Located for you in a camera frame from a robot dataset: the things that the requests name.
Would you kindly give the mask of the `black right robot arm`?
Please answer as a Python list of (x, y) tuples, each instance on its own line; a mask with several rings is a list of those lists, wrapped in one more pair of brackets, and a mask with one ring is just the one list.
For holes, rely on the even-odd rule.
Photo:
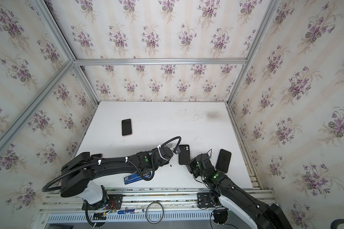
[(194, 178), (200, 177), (210, 189), (213, 199), (240, 217), (252, 229), (291, 229), (283, 210), (276, 204), (266, 204), (248, 194), (225, 173), (217, 170), (207, 153), (186, 163)]

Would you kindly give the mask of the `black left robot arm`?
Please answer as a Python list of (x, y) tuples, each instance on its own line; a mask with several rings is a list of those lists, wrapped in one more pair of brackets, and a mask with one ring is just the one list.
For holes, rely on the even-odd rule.
[(176, 136), (149, 151), (130, 156), (104, 158), (101, 154), (83, 152), (61, 168), (61, 174), (42, 187), (42, 192), (58, 190), (60, 196), (81, 197), (88, 204), (103, 202), (106, 189), (93, 180), (117, 174), (137, 174), (144, 181), (151, 181), (158, 168), (169, 164), (181, 143)]

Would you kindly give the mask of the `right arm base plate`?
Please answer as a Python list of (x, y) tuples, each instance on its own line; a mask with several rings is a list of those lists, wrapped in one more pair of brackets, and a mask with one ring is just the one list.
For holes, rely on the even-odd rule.
[(216, 207), (216, 205), (210, 197), (209, 192), (197, 193), (197, 207), (202, 210)]

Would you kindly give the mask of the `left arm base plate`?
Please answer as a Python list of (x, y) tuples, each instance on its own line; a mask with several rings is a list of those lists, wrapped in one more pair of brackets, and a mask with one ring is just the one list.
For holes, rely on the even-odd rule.
[(123, 200), (122, 194), (108, 195), (108, 197), (99, 203), (89, 205), (88, 210), (120, 210)]

